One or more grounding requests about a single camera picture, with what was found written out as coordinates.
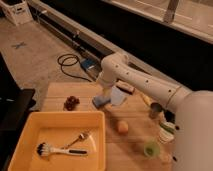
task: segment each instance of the gray floor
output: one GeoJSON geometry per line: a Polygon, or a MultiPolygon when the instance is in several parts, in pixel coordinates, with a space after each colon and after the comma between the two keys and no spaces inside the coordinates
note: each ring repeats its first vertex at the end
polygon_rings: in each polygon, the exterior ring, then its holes
{"type": "MultiPolygon", "coordinates": [[[[18,85],[36,89],[34,109],[41,109],[50,82],[84,81],[64,75],[57,64],[58,56],[77,52],[35,21],[16,27],[0,18],[0,51],[18,85]]],[[[79,65],[66,71],[88,78],[79,65]]]]}

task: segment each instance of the brush bristles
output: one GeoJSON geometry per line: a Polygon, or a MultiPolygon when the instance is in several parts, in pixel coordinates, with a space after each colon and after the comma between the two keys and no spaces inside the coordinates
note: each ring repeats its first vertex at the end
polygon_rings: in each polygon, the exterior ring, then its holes
{"type": "Polygon", "coordinates": [[[48,155],[50,155],[50,152],[51,152],[50,149],[51,149],[51,146],[49,144],[47,144],[47,143],[41,143],[37,147],[37,153],[40,156],[48,156],[48,155]]]}

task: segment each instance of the cable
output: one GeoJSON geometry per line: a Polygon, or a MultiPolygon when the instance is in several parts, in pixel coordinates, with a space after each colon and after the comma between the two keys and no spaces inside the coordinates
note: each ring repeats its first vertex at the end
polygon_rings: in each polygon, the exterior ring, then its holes
{"type": "Polygon", "coordinates": [[[65,75],[73,77],[73,78],[78,78],[78,79],[82,79],[82,80],[86,80],[86,81],[92,82],[91,80],[89,80],[87,78],[76,76],[76,75],[71,75],[71,74],[69,74],[69,73],[67,73],[67,72],[64,71],[63,67],[73,66],[73,65],[75,65],[77,63],[80,64],[80,60],[79,60],[79,57],[77,55],[74,55],[74,54],[71,54],[71,53],[61,55],[61,56],[58,57],[57,62],[60,65],[61,71],[65,75]],[[75,59],[75,61],[73,63],[70,63],[70,64],[65,64],[65,62],[67,60],[69,60],[69,59],[75,59]]]}

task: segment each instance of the plastic tray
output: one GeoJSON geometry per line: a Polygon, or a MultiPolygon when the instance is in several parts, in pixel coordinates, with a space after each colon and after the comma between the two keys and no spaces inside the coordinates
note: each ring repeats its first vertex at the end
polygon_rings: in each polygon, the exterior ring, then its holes
{"type": "Polygon", "coordinates": [[[31,113],[16,146],[9,171],[103,171],[105,170],[104,114],[94,112],[31,113]],[[47,142],[62,147],[81,132],[90,131],[88,139],[71,148],[86,149],[88,156],[53,154],[41,157],[37,146],[47,142]]]}

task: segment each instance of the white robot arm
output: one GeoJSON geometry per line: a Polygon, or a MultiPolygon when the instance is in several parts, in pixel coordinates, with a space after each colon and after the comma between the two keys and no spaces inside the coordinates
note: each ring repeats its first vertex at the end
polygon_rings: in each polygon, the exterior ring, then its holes
{"type": "Polygon", "coordinates": [[[101,63],[97,82],[110,88],[126,81],[176,115],[172,171],[213,170],[213,92],[188,88],[137,71],[128,66],[125,53],[114,53],[101,63]]]}

